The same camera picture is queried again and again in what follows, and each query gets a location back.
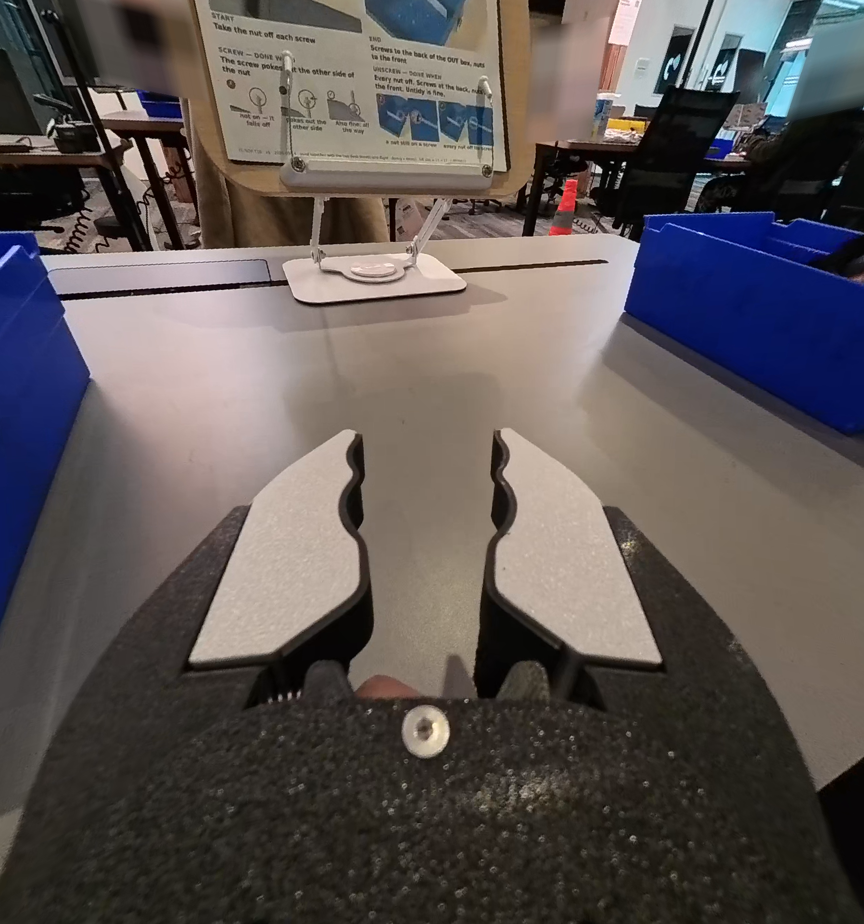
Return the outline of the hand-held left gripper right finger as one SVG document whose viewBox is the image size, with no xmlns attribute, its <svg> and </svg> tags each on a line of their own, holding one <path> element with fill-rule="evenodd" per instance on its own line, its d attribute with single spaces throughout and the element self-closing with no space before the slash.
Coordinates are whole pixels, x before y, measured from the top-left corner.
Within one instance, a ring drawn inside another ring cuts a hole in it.
<svg viewBox="0 0 864 924">
<path fill-rule="evenodd" d="M 573 471 L 511 428 L 493 433 L 487 599 L 557 653 L 661 668 L 609 515 Z"/>
</svg>

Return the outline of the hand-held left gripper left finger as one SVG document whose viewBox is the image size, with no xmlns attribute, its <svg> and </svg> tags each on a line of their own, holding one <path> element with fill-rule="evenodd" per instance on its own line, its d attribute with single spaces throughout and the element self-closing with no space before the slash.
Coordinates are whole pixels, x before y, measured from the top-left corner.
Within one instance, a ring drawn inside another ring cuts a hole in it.
<svg viewBox="0 0 864 924">
<path fill-rule="evenodd" d="M 367 549 L 347 507 L 362 437 L 342 430 L 253 499 L 188 656 L 197 670 L 290 655 L 368 589 Z"/>
</svg>

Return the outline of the blue plastic bin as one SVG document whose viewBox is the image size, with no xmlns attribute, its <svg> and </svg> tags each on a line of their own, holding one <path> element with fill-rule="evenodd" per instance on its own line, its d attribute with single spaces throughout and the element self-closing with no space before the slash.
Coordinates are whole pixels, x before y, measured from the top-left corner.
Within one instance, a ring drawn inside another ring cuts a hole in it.
<svg viewBox="0 0 864 924">
<path fill-rule="evenodd" d="M 811 260 L 864 234 L 771 213 L 646 217 L 624 310 L 846 434 L 864 432 L 864 284 Z"/>
<path fill-rule="evenodd" d="M 0 232 L 0 624 L 89 381 L 34 234 Z"/>
</svg>

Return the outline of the person's left hand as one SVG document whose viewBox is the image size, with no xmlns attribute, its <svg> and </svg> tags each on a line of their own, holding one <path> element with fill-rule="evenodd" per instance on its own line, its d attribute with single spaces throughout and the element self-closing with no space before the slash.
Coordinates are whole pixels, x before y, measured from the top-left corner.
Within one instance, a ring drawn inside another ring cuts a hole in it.
<svg viewBox="0 0 864 924">
<path fill-rule="evenodd" d="M 375 675 L 366 679 L 355 690 L 358 699 L 418 699 L 419 692 L 403 681 L 386 675 Z"/>
</svg>

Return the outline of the black mesh office chair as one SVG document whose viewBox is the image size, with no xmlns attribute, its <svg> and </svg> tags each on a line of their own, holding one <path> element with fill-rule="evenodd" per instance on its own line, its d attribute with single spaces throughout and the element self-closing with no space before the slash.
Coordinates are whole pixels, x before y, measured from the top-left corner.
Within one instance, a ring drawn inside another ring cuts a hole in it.
<svg viewBox="0 0 864 924">
<path fill-rule="evenodd" d="M 669 87 L 613 194 L 613 227 L 633 241 L 646 217 L 684 210 L 738 92 Z"/>
</svg>

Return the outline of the orange traffic cone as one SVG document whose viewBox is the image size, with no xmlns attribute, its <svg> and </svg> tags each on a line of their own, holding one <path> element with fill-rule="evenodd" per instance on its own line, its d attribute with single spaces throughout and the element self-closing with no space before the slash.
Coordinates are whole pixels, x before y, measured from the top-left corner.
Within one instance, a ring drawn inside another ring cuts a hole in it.
<svg viewBox="0 0 864 924">
<path fill-rule="evenodd" d="M 548 231 L 550 237 L 568 237 L 573 234 L 574 219 L 577 211 L 577 195 L 577 178 L 566 179 L 558 207 Z"/>
</svg>

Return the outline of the white document stand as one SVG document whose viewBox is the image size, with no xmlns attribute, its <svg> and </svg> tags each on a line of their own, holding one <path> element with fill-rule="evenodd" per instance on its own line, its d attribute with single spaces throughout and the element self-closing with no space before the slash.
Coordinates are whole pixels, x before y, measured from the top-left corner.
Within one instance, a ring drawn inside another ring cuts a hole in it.
<svg viewBox="0 0 864 924">
<path fill-rule="evenodd" d="M 356 75 L 373 87 L 322 100 L 295 86 L 292 54 L 281 55 L 279 92 L 292 105 L 281 118 L 280 181 L 313 196 L 310 255 L 284 263 L 293 297 L 326 306 L 372 298 L 461 292 L 465 283 L 424 254 L 433 231 L 461 195 L 491 190 L 507 166 L 500 45 L 434 47 L 369 36 L 368 63 Z M 323 126 L 310 119 L 326 104 Z M 433 206 L 406 250 L 376 245 L 367 255 L 330 256 L 321 243 L 327 205 L 341 198 L 413 196 Z"/>
</svg>

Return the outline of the brown wooden desk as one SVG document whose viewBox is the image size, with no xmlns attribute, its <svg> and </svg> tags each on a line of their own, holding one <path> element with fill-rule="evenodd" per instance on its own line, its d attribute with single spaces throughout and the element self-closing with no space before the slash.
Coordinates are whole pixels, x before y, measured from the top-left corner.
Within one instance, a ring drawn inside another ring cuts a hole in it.
<svg viewBox="0 0 864 924">
<path fill-rule="evenodd" d="M 62 218 L 84 213 L 88 195 L 82 171 L 93 170 L 118 224 L 135 251 L 151 242 L 137 202 L 124 178 L 130 141 L 117 141 L 109 154 L 64 154 L 52 145 L 0 146 L 0 231 L 53 229 Z"/>
<path fill-rule="evenodd" d="M 558 195 L 563 191 L 566 179 L 587 172 L 591 167 L 600 170 L 600 179 L 592 190 L 597 211 L 600 216 L 610 218 L 612 228 L 623 235 L 613 227 L 613 194 L 621 183 L 626 160 L 636 153 L 638 144 L 625 141 L 563 141 L 553 145 L 536 145 L 532 178 L 527 187 L 519 191 L 518 196 L 518 209 L 524 211 L 522 236 L 534 235 L 544 195 Z M 731 155 L 731 148 L 732 141 L 715 138 L 696 176 L 743 172 L 746 161 L 740 155 Z"/>
</svg>

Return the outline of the instruction sheet on stand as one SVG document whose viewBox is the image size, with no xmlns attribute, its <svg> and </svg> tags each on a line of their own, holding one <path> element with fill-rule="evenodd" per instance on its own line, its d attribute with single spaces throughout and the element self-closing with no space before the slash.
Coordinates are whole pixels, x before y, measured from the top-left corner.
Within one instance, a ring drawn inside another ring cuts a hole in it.
<svg viewBox="0 0 864 924">
<path fill-rule="evenodd" d="M 530 29 L 528 10 L 525 2 L 499 2 L 500 25 L 502 28 L 502 94 L 505 105 L 506 153 L 508 168 L 498 172 L 491 190 L 483 193 L 499 197 L 512 193 L 520 182 L 527 179 L 528 170 L 534 158 L 533 145 L 525 139 L 525 105 L 527 102 L 527 81 L 530 66 Z M 217 170 L 232 183 L 256 194 L 269 197 L 277 196 L 312 196 L 302 192 L 287 191 L 280 181 L 281 165 L 252 165 L 230 161 L 226 157 L 220 135 L 216 108 L 213 104 L 206 56 L 195 12 L 195 2 L 188 2 L 189 23 L 193 28 L 193 37 L 197 43 L 197 64 L 195 65 L 195 83 L 191 89 L 183 90 L 190 110 L 190 122 L 193 139 L 199 143 L 200 150 L 209 158 Z"/>
</svg>

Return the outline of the black equipment stand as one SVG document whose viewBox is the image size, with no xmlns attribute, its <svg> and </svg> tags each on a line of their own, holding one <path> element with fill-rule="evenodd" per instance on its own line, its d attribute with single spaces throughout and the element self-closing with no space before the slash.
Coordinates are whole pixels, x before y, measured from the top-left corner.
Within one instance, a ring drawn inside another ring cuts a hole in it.
<svg viewBox="0 0 864 924">
<path fill-rule="evenodd" d="M 45 7 L 40 11 L 39 15 L 45 23 L 49 23 L 52 26 L 57 34 L 59 44 L 64 51 L 69 69 L 75 80 L 79 97 L 87 111 L 89 121 L 96 131 L 102 149 L 103 167 L 100 170 L 99 176 L 108 202 L 112 206 L 114 215 L 119 224 L 125 229 L 126 237 L 132 250 L 150 251 L 152 250 L 152 240 L 141 219 L 138 204 L 126 182 L 123 173 L 123 157 L 116 153 L 115 146 L 112 145 L 108 133 L 103 126 L 101 117 L 89 92 L 87 77 L 80 65 L 75 46 L 64 25 L 64 21 L 59 13 L 52 8 Z"/>
</svg>

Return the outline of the printed instruction sheet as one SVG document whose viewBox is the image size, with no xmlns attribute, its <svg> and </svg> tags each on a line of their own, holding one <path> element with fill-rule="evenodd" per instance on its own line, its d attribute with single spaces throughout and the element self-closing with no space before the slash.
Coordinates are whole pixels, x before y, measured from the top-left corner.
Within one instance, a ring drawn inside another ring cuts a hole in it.
<svg viewBox="0 0 864 924">
<path fill-rule="evenodd" d="M 226 157 L 506 172 L 500 4 L 195 2 Z"/>
</svg>

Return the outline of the black wall poster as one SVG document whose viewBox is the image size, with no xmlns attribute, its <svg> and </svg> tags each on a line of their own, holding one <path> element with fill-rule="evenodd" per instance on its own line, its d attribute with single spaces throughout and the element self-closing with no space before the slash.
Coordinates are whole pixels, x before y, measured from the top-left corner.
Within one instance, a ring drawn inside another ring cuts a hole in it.
<svg viewBox="0 0 864 924">
<path fill-rule="evenodd" d="M 675 26 L 660 67 L 654 93 L 663 95 L 668 88 L 677 85 L 684 65 L 692 49 L 694 29 Z"/>
<path fill-rule="evenodd" d="M 734 63 L 740 43 L 740 35 L 725 33 L 705 83 L 705 91 L 721 92 L 724 90 L 726 78 Z"/>
</svg>

